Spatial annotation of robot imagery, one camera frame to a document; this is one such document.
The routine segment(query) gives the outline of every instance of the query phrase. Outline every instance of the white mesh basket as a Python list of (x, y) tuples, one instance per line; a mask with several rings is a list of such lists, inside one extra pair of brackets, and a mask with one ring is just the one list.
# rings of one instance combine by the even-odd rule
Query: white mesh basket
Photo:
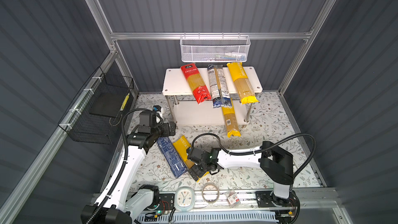
[(183, 62), (246, 62), (250, 48), (249, 36), (181, 36)]

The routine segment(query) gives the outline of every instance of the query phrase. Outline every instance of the dark gray panel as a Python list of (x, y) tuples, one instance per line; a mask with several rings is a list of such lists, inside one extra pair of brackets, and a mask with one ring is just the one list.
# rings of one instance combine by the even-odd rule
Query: dark gray panel
[(325, 0), (99, 0), (114, 32), (303, 32)]
[[(177, 40), (118, 42), (141, 92), (162, 91), (166, 69), (186, 64), (181, 61)], [(278, 89), (301, 44), (301, 40), (253, 40), (244, 66), (255, 67), (263, 89)], [(207, 67), (208, 64), (196, 65)]]
[(355, 223), (396, 221), (397, 29), (398, 0), (338, 0), (285, 94)]
[[(0, 15), (3, 205), (109, 49), (84, 0), (0, 0)], [(71, 212), (71, 206), (87, 201), (74, 192), (99, 190), (113, 150), (67, 140), (21, 216), (29, 221), (57, 208), (76, 220), (81, 209)]]

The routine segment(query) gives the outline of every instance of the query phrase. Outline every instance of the shelf lower board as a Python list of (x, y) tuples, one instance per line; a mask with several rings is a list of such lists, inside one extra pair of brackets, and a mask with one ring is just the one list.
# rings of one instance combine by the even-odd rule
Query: shelf lower board
[[(246, 106), (239, 101), (233, 101), (236, 120), (239, 125), (245, 125), (247, 114)], [(174, 106), (174, 116), (177, 126), (211, 126), (224, 125), (224, 116), (221, 107), (213, 108), (212, 101), (204, 101), (198, 105), (196, 101), (180, 101)]]

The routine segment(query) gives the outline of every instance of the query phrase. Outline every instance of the clock face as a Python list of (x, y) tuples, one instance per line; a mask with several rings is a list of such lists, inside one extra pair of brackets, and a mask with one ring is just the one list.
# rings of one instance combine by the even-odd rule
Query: clock face
[(180, 207), (188, 207), (192, 205), (192, 202), (194, 201), (192, 191), (186, 189), (178, 190), (175, 196), (175, 201)]

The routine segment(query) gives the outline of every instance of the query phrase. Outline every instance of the red pasta package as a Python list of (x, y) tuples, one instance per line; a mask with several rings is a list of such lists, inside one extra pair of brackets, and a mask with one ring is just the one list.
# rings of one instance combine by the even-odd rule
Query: red pasta package
[(196, 102), (199, 104), (200, 102), (211, 100), (210, 92), (207, 89), (195, 63), (181, 66), (181, 70), (192, 90)]

